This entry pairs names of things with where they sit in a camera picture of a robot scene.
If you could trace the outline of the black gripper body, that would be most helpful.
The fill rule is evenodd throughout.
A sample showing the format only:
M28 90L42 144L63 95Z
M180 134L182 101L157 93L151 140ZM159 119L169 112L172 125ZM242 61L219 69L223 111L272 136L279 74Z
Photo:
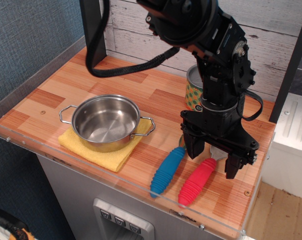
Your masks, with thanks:
M238 154L244 158L244 165L254 164L257 159L256 150L259 143L248 134L242 120L255 120L260 112L257 111L250 117L244 117L244 106L235 106L226 111L183 110L180 116L183 119L181 130L191 136L201 138L205 143L221 149L228 154Z

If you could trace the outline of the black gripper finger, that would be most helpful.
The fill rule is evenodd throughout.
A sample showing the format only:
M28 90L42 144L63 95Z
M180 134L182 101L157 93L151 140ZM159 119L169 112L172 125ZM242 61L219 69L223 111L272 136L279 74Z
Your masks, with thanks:
M238 170L241 170L244 163L244 158L235 153L228 154L228 157L225 161L224 172L226 174L226 179L234 179Z
M187 154L191 159L196 158L204 151L205 141L203 139L191 136L188 133L183 134L183 139Z

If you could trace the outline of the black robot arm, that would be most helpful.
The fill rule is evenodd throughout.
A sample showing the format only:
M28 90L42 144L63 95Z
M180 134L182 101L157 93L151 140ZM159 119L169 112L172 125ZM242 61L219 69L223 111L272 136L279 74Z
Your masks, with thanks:
M233 179L244 165L253 164L259 143L242 126L258 115L243 115L245 98L262 99L249 90L255 71L248 59L245 32L216 0L141 0L154 35L196 58L202 81L201 111L184 110L181 129L191 158L205 143L227 153L225 174Z

